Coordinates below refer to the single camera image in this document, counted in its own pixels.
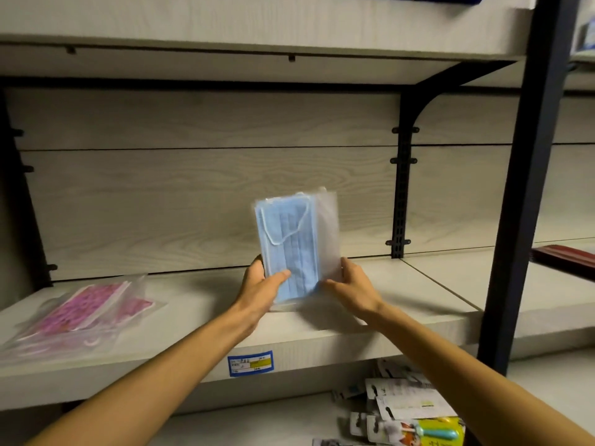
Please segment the blue label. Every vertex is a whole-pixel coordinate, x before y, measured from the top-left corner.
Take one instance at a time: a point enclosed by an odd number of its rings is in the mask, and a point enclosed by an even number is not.
[[[230,377],[251,376],[275,369],[272,350],[260,354],[228,356],[227,364]]]

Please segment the mask ear loop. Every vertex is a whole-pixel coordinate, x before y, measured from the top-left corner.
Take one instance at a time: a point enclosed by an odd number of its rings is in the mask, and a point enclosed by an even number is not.
[[[308,203],[306,205],[306,209],[304,210],[303,215],[301,216],[300,220],[297,223],[297,228],[295,230],[289,232],[288,234],[286,234],[281,239],[281,241],[279,241],[279,242],[273,241],[273,239],[271,237],[271,234],[268,232],[268,229],[267,229],[267,221],[266,221],[265,216],[264,216],[264,210],[262,209],[262,207],[260,208],[260,210],[261,210],[261,216],[262,216],[262,226],[264,227],[264,232],[267,234],[268,240],[271,241],[271,244],[273,246],[280,246],[281,244],[283,244],[285,242],[285,240],[287,238],[289,238],[291,235],[293,235],[293,234],[295,234],[295,233],[297,233],[298,231],[301,230],[302,224],[303,224],[303,220],[306,218],[306,216],[310,212],[310,204]]]

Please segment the hand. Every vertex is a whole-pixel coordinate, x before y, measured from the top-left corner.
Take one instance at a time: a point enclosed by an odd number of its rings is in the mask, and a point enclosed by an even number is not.
[[[325,280],[322,286],[334,294],[353,315],[367,321],[369,315],[377,313],[382,307],[382,297],[374,289],[361,266],[345,257],[341,258],[341,266],[344,283]]]
[[[230,310],[241,313],[248,321],[248,335],[256,329],[258,321],[271,308],[279,286],[291,276],[288,269],[264,277],[262,257],[258,255],[244,273],[242,287]]]

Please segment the right arm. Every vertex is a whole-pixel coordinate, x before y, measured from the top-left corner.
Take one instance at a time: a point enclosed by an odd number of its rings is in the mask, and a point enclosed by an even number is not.
[[[593,446],[595,437],[516,383],[385,303],[360,266],[342,259],[345,283],[325,281],[343,305],[423,371],[485,446]]]

